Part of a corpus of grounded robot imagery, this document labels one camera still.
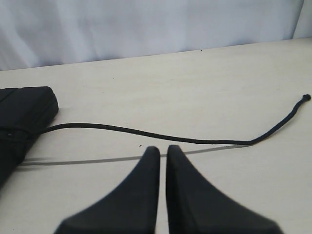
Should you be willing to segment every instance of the black string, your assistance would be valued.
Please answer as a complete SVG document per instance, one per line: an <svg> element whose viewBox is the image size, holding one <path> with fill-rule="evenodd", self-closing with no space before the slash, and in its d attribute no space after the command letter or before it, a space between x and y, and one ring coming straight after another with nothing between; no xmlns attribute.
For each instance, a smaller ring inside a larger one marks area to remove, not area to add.
<svg viewBox="0 0 312 234"><path fill-rule="evenodd" d="M116 131L116 132L123 132L123 133L129 133L129 134L135 134L145 137L151 137L151 138L157 138L157 139L163 139L163 140L170 140L170 141L177 141L177 142L186 142L191 144L205 144L205 145L254 145L257 144L265 139L267 139L269 136L271 136L273 133L275 133L277 130L279 130L281 127L283 127L289 120L291 120L294 115L297 113L299 107L306 101L311 100L311 96L309 94L305 94L302 96L302 99L296 103L296 105L293 107L292 111L284 118L282 119L278 124L276 124L274 127L272 127L269 131L264 133L263 135L252 139L252 140L201 140L201 139L191 139L191 138L183 138L183 137L176 137L176 136L167 136L157 133L150 133L145 132L137 129L131 129L131 128L124 128L124 127L118 127L113 125L105 125L105 124L95 124L95 123L64 123L55 125L52 127L48 127L45 129L42 129L40 131L37 131L35 133L30 133L29 131L22 129L22 128L8 128L8 127L0 127L0 129L6 129L6 130L20 130L23 132L26 132L29 134L29 139L33 137L38 137L41 134L52 132L55 130L65 129L65 128L93 128L93 129L103 129L103 130L110 130L110 131ZM21 142L18 140L13 140L10 138L0 138L0 140L8 140L13 142Z"/></svg>

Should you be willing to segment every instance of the white curtain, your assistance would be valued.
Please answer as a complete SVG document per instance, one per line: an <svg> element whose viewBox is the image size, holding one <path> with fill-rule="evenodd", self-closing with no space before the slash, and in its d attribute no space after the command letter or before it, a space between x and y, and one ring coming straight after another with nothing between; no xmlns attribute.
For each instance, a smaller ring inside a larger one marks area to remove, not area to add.
<svg viewBox="0 0 312 234"><path fill-rule="evenodd" d="M312 36L311 3L0 0L0 70Z"/></svg>

